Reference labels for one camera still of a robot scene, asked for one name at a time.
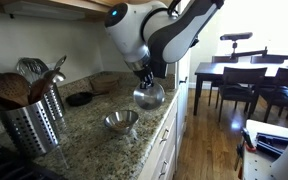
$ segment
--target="dining table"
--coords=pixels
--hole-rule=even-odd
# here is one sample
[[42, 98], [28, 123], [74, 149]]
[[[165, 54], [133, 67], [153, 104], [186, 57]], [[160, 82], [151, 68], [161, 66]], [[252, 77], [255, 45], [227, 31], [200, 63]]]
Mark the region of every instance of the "dining table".
[[288, 61], [284, 61], [282, 64], [276, 63], [251, 63], [251, 62], [237, 62], [237, 63], [212, 63], [201, 62], [196, 71], [196, 87], [195, 87], [195, 100], [194, 100], [194, 112], [197, 113], [198, 102], [202, 92], [202, 86], [204, 81], [221, 80], [223, 76], [224, 67], [232, 68], [263, 68], [266, 67], [266, 73], [263, 80], [263, 84], [273, 84], [273, 79], [279, 68], [288, 68]]

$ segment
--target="stainless steel utensil holder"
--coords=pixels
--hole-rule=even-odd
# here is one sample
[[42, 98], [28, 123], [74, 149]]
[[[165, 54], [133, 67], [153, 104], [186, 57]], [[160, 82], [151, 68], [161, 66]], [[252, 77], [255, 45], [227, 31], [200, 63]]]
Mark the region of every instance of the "stainless steel utensil holder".
[[65, 110], [63, 102], [55, 83], [53, 84], [50, 91], [44, 94], [44, 99], [54, 120], [62, 118], [64, 116]]
[[44, 99], [23, 108], [0, 111], [0, 119], [16, 148], [26, 157], [40, 156], [58, 145], [54, 120]]

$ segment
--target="stove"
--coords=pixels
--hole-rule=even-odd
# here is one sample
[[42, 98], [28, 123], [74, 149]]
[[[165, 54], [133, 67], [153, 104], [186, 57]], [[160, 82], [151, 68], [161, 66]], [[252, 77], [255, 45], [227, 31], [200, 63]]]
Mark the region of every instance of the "stove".
[[65, 178], [0, 146], [0, 180], [65, 180]]

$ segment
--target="wooden chair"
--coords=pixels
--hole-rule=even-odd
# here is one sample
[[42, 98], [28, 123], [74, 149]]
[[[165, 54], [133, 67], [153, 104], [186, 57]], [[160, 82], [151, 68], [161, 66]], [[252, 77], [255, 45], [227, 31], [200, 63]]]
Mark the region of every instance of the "wooden chair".
[[[212, 63], [237, 63], [237, 62], [238, 62], [237, 58], [231, 59], [230, 56], [212, 56]], [[223, 84], [224, 84], [224, 81], [222, 79], [214, 80], [211, 82], [210, 94], [208, 97], [208, 106], [210, 106], [210, 104], [211, 104], [213, 87], [218, 88], [220, 85], [223, 85]], [[219, 98], [219, 91], [217, 91], [215, 108], [217, 108], [217, 105], [218, 105], [218, 98]]]
[[262, 96], [267, 103], [264, 122], [267, 122], [272, 106], [288, 107], [288, 89], [279, 88], [280, 86], [288, 86], [288, 69], [279, 68], [274, 82], [275, 88], [273, 91], [266, 89], [261, 89], [260, 91], [260, 96]]
[[[221, 120], [223, 101], [241, 101], [245, 102], [244, 112], [248, 110], [247, 118], [251, 117], [251, 113], [256, 107], [256, 103], [259, 97], [259, 86], [262, 83], [267, 68], [257, 68], [257, 69], [239, 69], [225, 67], [223, 73], [224, 85], [219, 87], [219, 93], [221, 95], [221, 104], [218, 121]], [[232, 83], [245, 83], [254, 84], [255, 89], [252, 90], [251, 87], [242, 87], [231, 85]]]
[[[282, 57], [251, 56], [251, 63], [252, 64], [283, 64], [284, 59]], [[267, 91], [269, 90], [273, 91], [275, 86], [262, 84], [260, 88], [261, 89], [268, 88]], [[288, 88], [286, 86], [280, 86], [279, 89], [287, 90]], [[279, 117], [282, 115], [283, 109], [284, 107], [280, 107], [279, 112], [278, 112]]]

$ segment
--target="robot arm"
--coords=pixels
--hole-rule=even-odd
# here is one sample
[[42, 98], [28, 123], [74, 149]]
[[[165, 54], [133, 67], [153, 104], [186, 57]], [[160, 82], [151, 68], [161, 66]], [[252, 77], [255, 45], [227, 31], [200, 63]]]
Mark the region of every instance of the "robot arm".
[[[105, 28], [128, 67], [145, 86], [152, 85], [153, 74], [166, 72], [167, 64], [185, 55], [223, 1], [191, 0], [180, 16], [172, 14], [180, 0], [173, 0], [170, 8], [159, 1], [121, 3], [108, 12]], [[152, 66], [159, 68], [152, 72]]]

